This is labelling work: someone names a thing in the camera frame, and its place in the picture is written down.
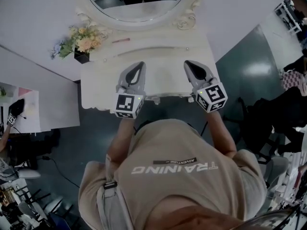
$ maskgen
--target ornate mirror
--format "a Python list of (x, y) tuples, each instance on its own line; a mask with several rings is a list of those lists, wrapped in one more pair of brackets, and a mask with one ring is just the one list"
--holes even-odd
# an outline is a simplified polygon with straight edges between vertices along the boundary
[(109, 28), (125, 31), (152, 29), (172, 22), (197, 0), (77, 0), (91, 19)]

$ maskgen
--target fiducial marker cube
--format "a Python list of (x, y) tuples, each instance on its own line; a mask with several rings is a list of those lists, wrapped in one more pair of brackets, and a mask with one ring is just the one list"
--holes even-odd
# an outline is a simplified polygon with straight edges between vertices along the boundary
[(143, 104), (143, 95), (116, 93), (114, 114), (121, 118), (135, 119)]
[(225, 106), (228, 97), (223, 84), (215, 85), (197, 91), (196, 102), (208, 113)]

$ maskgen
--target yellow flower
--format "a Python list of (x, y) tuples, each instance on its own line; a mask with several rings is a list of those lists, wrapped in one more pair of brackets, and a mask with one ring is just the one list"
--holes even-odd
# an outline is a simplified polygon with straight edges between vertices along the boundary
[(92, 41), (88, 37), (85, 37), (83, 39), (78, 39), (76, 43), (77, 43), (77, 46), (79, 46), (78, 50), (80, 52), (85, 52), (92, 47)]
[(85, 29), (84, 27), (79, 28), (79, 33), (80, 33), (80, 34), (85, 33), (85, 31), (86, 31), (86, 29)]
[(93, 41), (92, 42), (92, 47), (98, 48), (99, 46), (101, 46), (101, 42), (98, 42), (98, 41)]
[(71, 36), (74, 35), (78, 31), (78, 29), (74, 26), (70, 27), (69, 30), (71, 32)]
[(95, 41), (101, 42), (101, 37), (100, 36), (95, 37)]

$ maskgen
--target black flower pot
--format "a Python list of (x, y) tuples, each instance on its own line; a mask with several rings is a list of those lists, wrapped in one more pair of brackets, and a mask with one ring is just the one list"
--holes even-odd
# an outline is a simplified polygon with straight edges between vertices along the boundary
[(80, 52), (75, 48), (75, 59), (81, 64), (87, 63), (90, 61), (90, 53)]

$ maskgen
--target dark gray floor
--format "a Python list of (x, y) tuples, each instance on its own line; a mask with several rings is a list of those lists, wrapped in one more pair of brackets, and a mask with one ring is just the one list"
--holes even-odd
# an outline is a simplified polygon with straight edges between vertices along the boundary
[[(247, 104), (254, 104), (260, 98), (271, 100), (283, 92), (271, 50), (259, 27), (219, 60), (217, 68), (229, 97), (221, 113), (231, 118), (242, 118), (241, 107), (236, 101), (238, 97), (242, 97)], [(61, 171), (77, 184), (81, 182), (87, 162), (104, 162), (106, 151), (120, 122), (119, 118), (108, 111), (85, 110), (81, 105), (79, 110), (81, 125), (61, 129), (60, 146), (50, 155)], [(160, 105), (145, 102), (136, 128), (146, 120), (164, 118), (181, 119), (199, 132), (206, 122), (203, 110), (195, 102), (188, 103), (185, 98), (167, 97), (161, 99)], [(238, 125), (226, 123), (226, 126), (236, 138)], [(212, 143), (208, 130), (203, 137)], [(240, 142), (238, 146), (244, 148), (245, 144)], [(59, 175), (52, 161), (39, 160), (38, 164), (42, 177), (28, 180), (29, 190), (33, 192), (41, 188), (44, 192), (63, 196), (67, 202), (77, 206), (78, 188)]]

